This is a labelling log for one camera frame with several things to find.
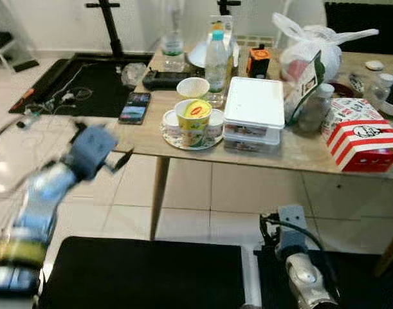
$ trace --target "stacked containers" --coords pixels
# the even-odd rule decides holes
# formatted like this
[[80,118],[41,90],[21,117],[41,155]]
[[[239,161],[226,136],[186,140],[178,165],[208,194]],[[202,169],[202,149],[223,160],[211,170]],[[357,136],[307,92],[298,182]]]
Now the stacked containers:
[[232,78],[224,111],[225,147],[274,150],[279,146],[284,123],[282,82]]

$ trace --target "red and white striped box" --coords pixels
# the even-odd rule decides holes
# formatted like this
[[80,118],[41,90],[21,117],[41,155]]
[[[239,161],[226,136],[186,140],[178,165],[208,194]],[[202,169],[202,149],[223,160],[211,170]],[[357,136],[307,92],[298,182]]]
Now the red and white striped box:
[[393,164],[393,128],[364,99],[333,99],[322,135],[341,171],[385,172]]

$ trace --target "bottle cap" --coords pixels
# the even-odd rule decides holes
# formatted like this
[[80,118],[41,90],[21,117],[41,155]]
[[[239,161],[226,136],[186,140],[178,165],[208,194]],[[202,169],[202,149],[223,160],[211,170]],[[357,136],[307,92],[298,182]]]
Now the bottle cap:
[[391,87],[391,85],[393,85],[393,75],[382,73],[379,75],[379,78],[386,87]]
[[330,84],[321,84],[316,90],[316,95],[321,98],[330,98],[334,93],[335,88]]
[[212,40],[214,41],[222,41],[223,40],[223,31],[222,30],[214,30],[212,32]]

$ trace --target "clear plastic bottle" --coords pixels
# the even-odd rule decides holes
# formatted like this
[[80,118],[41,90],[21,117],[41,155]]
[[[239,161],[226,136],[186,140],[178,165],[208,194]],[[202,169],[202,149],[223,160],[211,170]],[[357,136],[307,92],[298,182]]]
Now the clear plastic bottle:
[[375,79],[363,96],[369,103],[379,110],[386,101],[390,93],[390,87],[393,85],[393,75],[382,73],[378,79]]
[[165,71],[182,72],[185,67],[183,38],[181,32],[181,0],[165,0],[163,9],[162,54],[165,56]]
[[331,106],[333,91],[332,85],[321,84],[306,100],[298,118],[299,128],[303,132],[315,133],[319,130]]
[[205,79],[210,84],[207,99],[214,108],[219,108],[223,104],[228,71],[228,53],[223,44],[223,35],[222,30],[214,30],[212,41],[206,50]]

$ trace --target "smartphone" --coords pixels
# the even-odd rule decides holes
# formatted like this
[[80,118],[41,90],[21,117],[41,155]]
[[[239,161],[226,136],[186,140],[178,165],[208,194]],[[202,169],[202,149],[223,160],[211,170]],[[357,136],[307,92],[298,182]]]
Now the smartphone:
[[150,101],[150,93],[130,93],[126,105],[119,116],[119,123],[142,124]]

